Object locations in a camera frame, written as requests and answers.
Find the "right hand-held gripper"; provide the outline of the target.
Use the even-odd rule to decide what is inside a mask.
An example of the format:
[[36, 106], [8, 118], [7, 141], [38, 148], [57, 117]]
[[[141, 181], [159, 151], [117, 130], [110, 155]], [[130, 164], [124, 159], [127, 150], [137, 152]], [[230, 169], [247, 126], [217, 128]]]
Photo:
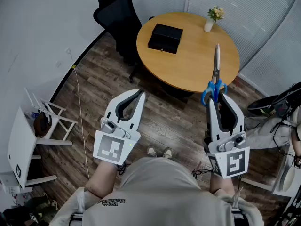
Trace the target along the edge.
[[222, 178], [231, 178], [247, 172], [250, 147], [246, 146], [244, 115], [229, 96], [219, 93], [220, 108], [208, 98], [207, 122], [210, 137], [204, 139], [205, 152], [213, 173]]

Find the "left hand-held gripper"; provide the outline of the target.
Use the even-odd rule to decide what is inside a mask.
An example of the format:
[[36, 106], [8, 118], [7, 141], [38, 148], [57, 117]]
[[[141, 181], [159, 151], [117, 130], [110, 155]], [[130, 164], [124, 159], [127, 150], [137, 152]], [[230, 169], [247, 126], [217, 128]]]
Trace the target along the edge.
[[[137, 131], [146, 93], [143, 89], [128, 90], [113, 98], [101, 119], [101, 129], [95, 132], [93, 157], [116, 165], [122, 165], [138, 142], [141, 134]], [[129, 116], [123, 111], [132, 103]]]

